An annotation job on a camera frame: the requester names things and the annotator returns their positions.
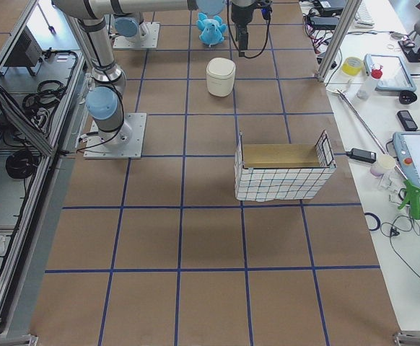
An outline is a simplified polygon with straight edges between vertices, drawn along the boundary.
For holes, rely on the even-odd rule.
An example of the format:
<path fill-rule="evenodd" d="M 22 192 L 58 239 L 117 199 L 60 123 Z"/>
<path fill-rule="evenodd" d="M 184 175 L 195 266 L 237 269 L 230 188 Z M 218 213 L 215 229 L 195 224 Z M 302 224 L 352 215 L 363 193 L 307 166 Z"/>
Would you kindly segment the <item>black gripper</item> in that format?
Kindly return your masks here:
<path fill-rule="evenodd" d="M 253 20 L 253 12 L 256 9 L 269 8 L 272 1 L 269 0 L 233 0 L 231 1 L 231 20 L 235 24 L 236 42 L 239 50 L 248 49 L 247 26 Z"/>

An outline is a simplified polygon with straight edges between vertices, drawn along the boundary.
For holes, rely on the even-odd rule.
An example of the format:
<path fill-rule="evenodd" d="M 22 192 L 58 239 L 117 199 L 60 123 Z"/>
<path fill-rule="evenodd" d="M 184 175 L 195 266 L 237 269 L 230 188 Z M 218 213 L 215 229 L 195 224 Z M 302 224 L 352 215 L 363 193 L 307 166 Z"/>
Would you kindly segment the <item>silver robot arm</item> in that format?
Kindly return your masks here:
<path fill-rule="evenodd" d="M 199 11 L 215 17 L 223 8 L 227 9 L 227 19 L 235 25 L 228 33 L 233 41 L 238 55 L 248 59 L 245 51 L 248 49 L 248 25 L 253 20 L 256 9 L 262 11 L 266 20 L 266 29 L 270 30 L 272 2 L 271 1 L 54 1 L 54 5 L 67 17 L 76 21 L 76 27 L 81 31 L 81 40 L 87 44 L 85 58 L 93 63 L 93 76 L 99 85 L 115 86 L 117 80 L 125 81 L 123 70 L 117 64 L 113 48 L 105 24 L 106 15 L 120 18 L 133 18 L 144 12 L 165 12 L 189 10 Z"/>
<path fill-rule="evenodd" d="M 142 12 L 115 15 L 114 28 L 118 35 L 123 36 L 131 42 L 143 41 L 149 34 L 149 29 L 144 23 L 144 15 Z"/>

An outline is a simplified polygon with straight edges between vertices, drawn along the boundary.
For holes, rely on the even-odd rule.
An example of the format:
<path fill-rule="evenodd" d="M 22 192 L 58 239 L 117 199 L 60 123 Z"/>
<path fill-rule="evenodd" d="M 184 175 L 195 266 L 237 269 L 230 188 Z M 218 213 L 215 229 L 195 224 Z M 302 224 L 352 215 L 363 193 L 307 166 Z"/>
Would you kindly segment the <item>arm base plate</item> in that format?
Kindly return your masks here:
<path fill-rule="evenodd" d="M 119 133 L 100 132 L 87 139 L 86 159 L 140 159 L 146 129 L 146 113 L 126 113 Z"/>
<path fill-rule="evenodd" d="M 133 18 L 117 18 L 115 21 L 115 50 L 155 49 L 158 43 L 160 23 L 142 22 Z"/>

